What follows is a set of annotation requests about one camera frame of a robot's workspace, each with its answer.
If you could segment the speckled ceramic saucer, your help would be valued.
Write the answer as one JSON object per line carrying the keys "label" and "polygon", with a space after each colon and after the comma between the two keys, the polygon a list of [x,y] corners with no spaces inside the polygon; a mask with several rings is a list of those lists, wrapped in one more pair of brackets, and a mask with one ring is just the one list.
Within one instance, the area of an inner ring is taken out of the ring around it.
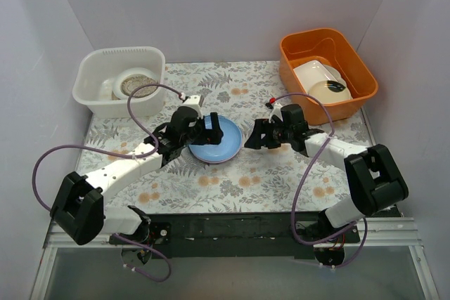
{"label": "speckled ceramic saucer", "polygon": [[132,92],[137,90],[134,94],[135,98],[143,98],[151,95],[157,87],[157,82],[151,77],[143,74],[135,74],[127,77],[120,84],[120,93],[128,97]]}

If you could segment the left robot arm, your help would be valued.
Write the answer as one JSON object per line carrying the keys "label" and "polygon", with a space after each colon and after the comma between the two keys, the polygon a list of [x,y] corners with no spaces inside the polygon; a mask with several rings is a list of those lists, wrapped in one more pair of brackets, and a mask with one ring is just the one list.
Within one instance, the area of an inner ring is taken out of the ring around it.
{"label": "left robot arm", "polygon": [[150,217],[134,206],[107,208],[108,201],[142,176],[175,160],[189,145],[218,145],[222,137],[217,113],[202,117],[183,105],[123,159],[85,175],[68,174],[53,202],[51,218],[78,245],[100,234],[120,234],[141,244],[149,237]]}

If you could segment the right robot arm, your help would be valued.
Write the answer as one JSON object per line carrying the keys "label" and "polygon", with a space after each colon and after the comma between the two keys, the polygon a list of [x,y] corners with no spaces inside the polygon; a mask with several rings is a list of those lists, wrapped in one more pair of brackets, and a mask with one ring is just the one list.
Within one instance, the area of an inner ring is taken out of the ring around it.
{"label": "right robot arm", "polygon": [[408,197],[407,184],[386,146],[354,145],[312,129],[298,104],[267,103],[267,107],[271,114],[255,120],[245,148],[276,149],[288,144],[295,152],[331,164],[347,176],[350,196],[321,211],[315,224],[296,230],[295,238],[300,242],[308,237],[334,242],[350,223]]}

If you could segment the pink plate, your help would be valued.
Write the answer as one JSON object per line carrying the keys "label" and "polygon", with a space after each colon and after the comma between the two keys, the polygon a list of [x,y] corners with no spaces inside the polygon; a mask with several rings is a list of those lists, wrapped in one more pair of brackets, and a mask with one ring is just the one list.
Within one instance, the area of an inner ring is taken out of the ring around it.
{"label": "pink plate", "polygon": [[206,163],[206,164],[221,164],[221,163],[227,162],[227,161],[229,161],[230,159],[232,159],[232,157],[230,157],[230,158],[225,158],[225,159],[220,159],[220,160],[210,160],[210,159],[205,159],[205,158],[202,158],[202,157],[198,157],[198,156],[196,156],[195,154],[193,154],[193,156],[194,156],[196,159],[198,159],[198,160],[200,160],[201,162]]}

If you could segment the blue round plate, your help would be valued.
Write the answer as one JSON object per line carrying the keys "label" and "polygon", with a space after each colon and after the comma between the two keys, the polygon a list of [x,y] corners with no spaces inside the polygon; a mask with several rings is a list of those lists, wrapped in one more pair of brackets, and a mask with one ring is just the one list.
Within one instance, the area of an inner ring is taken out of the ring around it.
{"label": "blue round plate", "polygon": [[219,115],[219,123],[224,135],[219,145],[190,145],[192,154],[210,160],[235,157],[241,149],[243,135],[239,127],[230,119]]}

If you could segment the white scalloped bowl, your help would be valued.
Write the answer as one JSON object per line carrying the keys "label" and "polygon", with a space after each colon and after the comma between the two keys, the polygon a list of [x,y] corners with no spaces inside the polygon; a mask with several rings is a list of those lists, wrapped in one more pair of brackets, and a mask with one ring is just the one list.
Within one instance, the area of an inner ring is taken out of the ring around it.
{"label": "white scalloped bowl", "polygon": [[135,74],[143,74],[147,77],[151,77],[154,79],[157,83],[159,78],[157,77],[156,73],[152,72],[151,70],[148,70],[146,68],[142,67],[135,67],[128,70],[125,70],[123,73],[121,73],[118,78],[116,78],[113,86],[112,86],[112,99],[113,100],[127,100],[128,97],[126,97],[124,94],[120,93],[120,84],[129,76],[135,75]]}

